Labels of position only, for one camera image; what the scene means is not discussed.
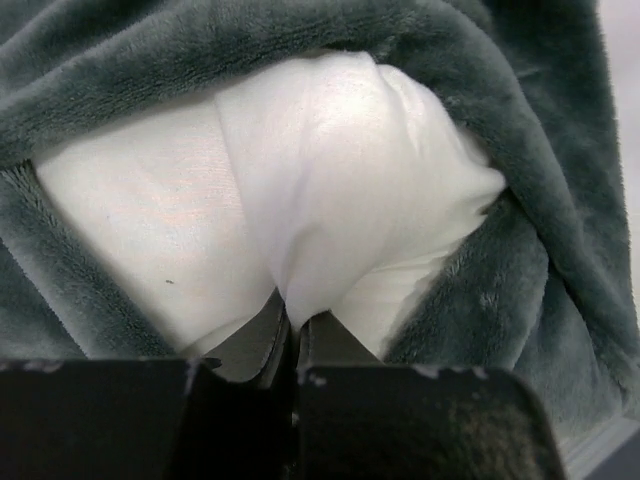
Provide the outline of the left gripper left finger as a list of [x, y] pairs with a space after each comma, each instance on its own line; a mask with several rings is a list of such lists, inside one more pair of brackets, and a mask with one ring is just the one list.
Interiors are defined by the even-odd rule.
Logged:
[[256, 389], [272, 389], [282, 367], [288, 369], [290, 324], [284, 301], [274, 291], [261, 310], [203, 358], [223, 380]]

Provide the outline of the white pillow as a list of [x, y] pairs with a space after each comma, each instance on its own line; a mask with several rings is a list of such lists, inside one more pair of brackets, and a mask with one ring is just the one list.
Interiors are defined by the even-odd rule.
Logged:
[[282, 295], [382, 356], [503, 175], [436, 95], [321, 51], [43, 153], [62, 219], [177, 350], [219, 345]]

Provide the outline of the zebra and green pillowcase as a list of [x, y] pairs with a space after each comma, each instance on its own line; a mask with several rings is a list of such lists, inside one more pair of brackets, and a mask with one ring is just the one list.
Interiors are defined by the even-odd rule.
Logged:
[[66, 224], [34, 160], [116, 122], [321, 51], [436, 95], [505, 180], [378, 359], [501, 367], [561, 438], [639, 410], [615, 109], [593, 1], [5, 1], [1, 354], [172, 346]]

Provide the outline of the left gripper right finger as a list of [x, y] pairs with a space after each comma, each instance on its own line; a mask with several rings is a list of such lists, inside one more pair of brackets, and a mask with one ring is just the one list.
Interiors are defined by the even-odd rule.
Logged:
[[383, 363], [330, 312], [312, 317], [300, 331], [299, 380], [351, 378], [382, 367]]

